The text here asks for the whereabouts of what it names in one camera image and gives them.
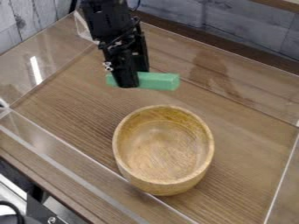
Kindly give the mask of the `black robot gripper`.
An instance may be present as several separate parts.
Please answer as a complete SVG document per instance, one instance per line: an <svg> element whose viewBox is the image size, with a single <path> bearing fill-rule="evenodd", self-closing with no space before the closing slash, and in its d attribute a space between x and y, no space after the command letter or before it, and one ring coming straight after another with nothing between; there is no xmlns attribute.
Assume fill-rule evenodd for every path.
<svg viewBox="0 0 299 224"><path fill-rule="evenodd" d="M137 72L149 71L140 18L131 15L127 0L81 0L80 8L91 37L111 63L117 86L136 88Z"/></svg>

